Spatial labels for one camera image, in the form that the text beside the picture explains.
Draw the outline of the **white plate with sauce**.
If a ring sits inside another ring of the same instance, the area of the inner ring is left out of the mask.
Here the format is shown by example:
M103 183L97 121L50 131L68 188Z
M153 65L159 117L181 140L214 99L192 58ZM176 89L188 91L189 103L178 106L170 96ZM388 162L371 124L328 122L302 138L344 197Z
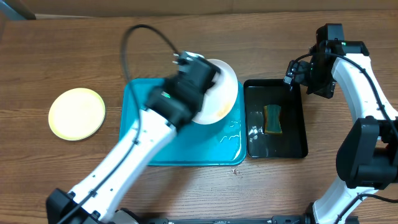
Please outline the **white plate with sauce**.
M213 78L215 84L206 91L202 109L193 118L197 124L213 124L222 120L233 108L238 95L238 79L226 62L208 59L220 69Z

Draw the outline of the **green yellow sponge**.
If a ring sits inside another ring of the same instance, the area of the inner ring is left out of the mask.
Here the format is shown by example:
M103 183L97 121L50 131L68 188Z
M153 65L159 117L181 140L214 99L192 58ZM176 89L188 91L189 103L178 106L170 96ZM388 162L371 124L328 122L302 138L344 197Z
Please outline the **green yellow sponge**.
M280 112L279 105L266 105L264 106L264 132L267 134L282 134L280 125Z

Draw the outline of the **yellow plate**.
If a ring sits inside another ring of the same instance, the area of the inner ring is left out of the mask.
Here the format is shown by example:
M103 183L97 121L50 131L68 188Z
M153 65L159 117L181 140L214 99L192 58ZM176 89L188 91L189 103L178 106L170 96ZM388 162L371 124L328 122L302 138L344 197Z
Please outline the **yellow plate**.
M74 88L62 93L49 109L51 131L61 139L80 141L93 135L104 122L105 103L97 92Z

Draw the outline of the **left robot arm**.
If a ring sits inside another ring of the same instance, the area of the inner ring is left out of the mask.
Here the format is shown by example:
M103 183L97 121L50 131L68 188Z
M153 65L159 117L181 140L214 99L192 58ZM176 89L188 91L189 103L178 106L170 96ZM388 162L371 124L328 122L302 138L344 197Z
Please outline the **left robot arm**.
M145 108L104 160L69 192L55 189L46 200L49 223L107 223L152 158L201 110L221 73L203 56L182 52L178 73L149 92Z

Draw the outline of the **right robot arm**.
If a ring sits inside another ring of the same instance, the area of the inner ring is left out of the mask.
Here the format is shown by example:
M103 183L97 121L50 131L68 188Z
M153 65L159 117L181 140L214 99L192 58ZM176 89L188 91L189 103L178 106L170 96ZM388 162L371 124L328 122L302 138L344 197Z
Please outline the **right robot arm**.
M397 110L385 97L362 41L345 40L342 24L325 24L316 31L316 44L291 61L284 83L307 87L308 94L333 96L339 85L353 127L336 155L337 178L296 223L358 223L351 212L367 198L388 203L396 199L377 192L397 183Z

